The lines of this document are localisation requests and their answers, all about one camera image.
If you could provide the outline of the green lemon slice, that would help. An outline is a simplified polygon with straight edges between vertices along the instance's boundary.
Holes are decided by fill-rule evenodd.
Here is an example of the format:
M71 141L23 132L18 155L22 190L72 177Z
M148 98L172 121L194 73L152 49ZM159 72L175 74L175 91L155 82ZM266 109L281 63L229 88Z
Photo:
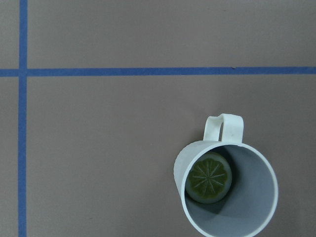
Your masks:
M186 192L196 202L220 201L232 185L232 170L227 160L215 152L202 155L192 166L186 180Z

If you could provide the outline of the white plastic mug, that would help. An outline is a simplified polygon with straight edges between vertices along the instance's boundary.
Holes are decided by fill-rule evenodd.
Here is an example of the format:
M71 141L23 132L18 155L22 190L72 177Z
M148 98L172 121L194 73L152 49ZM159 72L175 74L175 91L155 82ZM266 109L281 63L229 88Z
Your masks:
M240 116L209 116L203 140L187 145L175 160L173 174L182 208L191 225L205 237L253 237L276 210L275 172L259 151L242 142L243 128ZM202 204L189 197L185 184L193 165L209 152L226 159L232 184L221 200Z

